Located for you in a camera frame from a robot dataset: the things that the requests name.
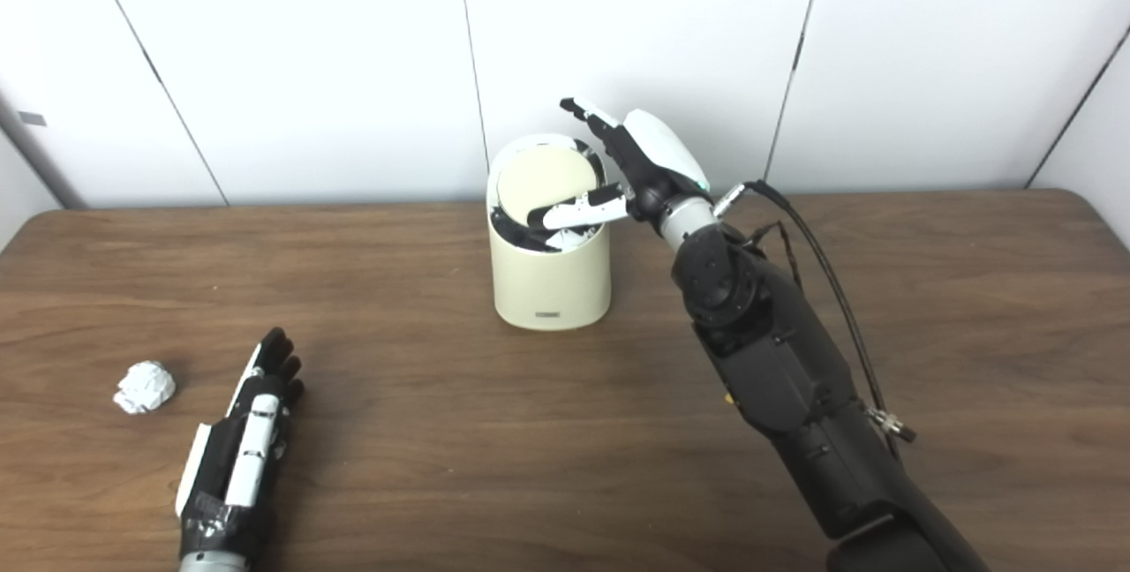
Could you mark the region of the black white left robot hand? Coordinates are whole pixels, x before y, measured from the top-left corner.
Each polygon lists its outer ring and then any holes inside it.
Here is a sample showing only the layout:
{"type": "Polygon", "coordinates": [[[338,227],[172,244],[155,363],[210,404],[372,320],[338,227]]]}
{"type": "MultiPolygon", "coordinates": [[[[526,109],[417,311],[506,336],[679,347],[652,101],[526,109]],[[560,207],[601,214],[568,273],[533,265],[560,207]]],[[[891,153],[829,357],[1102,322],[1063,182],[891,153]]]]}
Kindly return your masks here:
{"type": "Polygon", "coordinates": [[[253,571],[277,523],[275,488],[305,385],[295,344],[257,344],[221,419],[195,431],[175,496],[182,571],[253,571]]]}

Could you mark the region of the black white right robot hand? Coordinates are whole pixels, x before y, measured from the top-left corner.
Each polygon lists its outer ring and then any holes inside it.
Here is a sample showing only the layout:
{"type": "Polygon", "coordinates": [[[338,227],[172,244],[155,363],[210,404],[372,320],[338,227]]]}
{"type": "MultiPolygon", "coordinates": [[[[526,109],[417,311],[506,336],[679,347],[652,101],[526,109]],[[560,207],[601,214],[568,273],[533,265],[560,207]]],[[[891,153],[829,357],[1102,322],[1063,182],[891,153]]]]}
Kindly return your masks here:
{"type": "Polygon", "coordinates": [[[650,223],[677,250],[695,231],[718,222],[702,167],[657,116],[634,109],[617,120],[585,98],[560,99],[560,109],[585,122],[605,145],[606,156],[621,172],[621,183],[536,207],[525,215],[530,229],[574,229],[631,217],[650,223]]]}

